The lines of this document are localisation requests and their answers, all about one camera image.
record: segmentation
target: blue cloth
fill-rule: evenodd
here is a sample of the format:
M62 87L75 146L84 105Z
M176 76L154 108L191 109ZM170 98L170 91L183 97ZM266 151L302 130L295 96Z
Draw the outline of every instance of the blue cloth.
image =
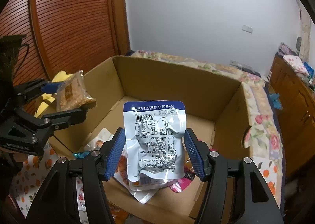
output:
M276 109L283 110L283 106L281 105L281 102L279 100L280 94L273 93L273 94L269 94L269 96L270 96L270 99L272 100L273 106Z
M304 61L304 67L306 68L306 70L308 71L310 77L312 78L314 75L314 70L312 69L312 67L310 65L308 65L305 61Z

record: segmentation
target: blue gripper pad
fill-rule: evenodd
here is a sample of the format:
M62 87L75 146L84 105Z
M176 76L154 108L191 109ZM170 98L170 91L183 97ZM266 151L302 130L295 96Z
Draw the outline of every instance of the blue gripper pad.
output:
M208 154L211 152L205 142L198 141L191 128L187 128L184 134L184 143L193 165L195 174L201 181L207 181L210 177L212 166L209 164Z
M56 93L60 84L62 84L62 82L48 82L41 88L41 91L47 94Z
M184 143L185 143L185 147L188 152L190 161L193 165L195 174L200 178L200 180L203 180L206 175L204 173L203 161L187 129L184 134Z
M115 174L123 147L126 142L126 134L125 129L121 128L121 130L117 130L112 140L116 139L114 145L111 148L111 152L107 158L106 172L104 174L107 180L110 179L111 176Z

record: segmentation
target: packaged snack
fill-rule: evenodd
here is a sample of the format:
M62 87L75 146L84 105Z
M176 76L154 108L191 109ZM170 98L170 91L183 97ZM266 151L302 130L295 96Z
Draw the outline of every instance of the packaged snack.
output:
M113 137L114 135L111 134L109 130L103 128L100 133L84 147L84 151L100 150L103 143L110 141Z
M171 190L174 192L182 192L185 188L189 186L189 184L194 180L195 178L195 173L185 165L184 166L185 170L185 176L184 178L176 180L172 185L170 185Z
M87 150L87 151L99 150L102 147L103 143L106 141L110 141L113 138L113 136L114 135L111 134L106 128L103 128L100 131L100 133L84 147L84 150ZM126 144L122 150L122 153L118 162L118 166L113 177L125 188L127 188L130 194L132 194L135 197L135 199L137 199L142 204L145 204L147 201L149 201L150 198L158 191L158 188L155 188L155 189L147 188L149 190L146 190L146 191L131 190L130 182L128 180L128 175L127 175L127 146Z
M88 215L86 214L86 209L85 209L82 179L77 177L76 181L77 181L77 202L78 202L80 222L82 224L89 224Z
M127 188L132 194L135 199L137 199L140 203L145 204L147 201L153 197L153 195L158 191L158 188L156 189L150 189L150 190L145 190L145 191L132 191L130 189L130 182L128 180L128 175L127 175L127 146L122 150L118 166L116 169L116 172L114 174L114 178L122 184L125 188Z
M141 173L140 179L136 182L129 182L129 187L132 191L143 191L148 189L168 187L174 184L176 180L164 180L164 179L154 179Z
M130 181L139 181L140 174L165 180L184 177L186 115L182 102L128 101L123 119Z
M96 99L85 90L83 71L73 74L57 89L57 111L66 111L86 106L88 109L96 106Z

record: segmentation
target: floral blanket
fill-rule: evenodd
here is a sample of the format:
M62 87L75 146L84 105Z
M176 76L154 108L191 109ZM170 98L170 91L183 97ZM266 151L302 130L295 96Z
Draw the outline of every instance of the floral blanket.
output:
M280 208L283 146L280 134L275 126L273 111L264 90L265 81L258 76L234 67L198 61L192 58L151 51L135 51L131 57L148 58L203 69L242 82L248 107L249 124L251 125L245 135L244 147L250 147L250 157L266 180Z

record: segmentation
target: wall socket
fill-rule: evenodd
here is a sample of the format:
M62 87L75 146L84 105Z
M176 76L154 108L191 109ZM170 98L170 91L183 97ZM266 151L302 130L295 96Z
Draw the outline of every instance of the wall socket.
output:
M246 26L246 25L243 25L242 30L243 30L243 31L246 31L246 32L248 32L248 33L253 34L253 28L248 27L248 26Z

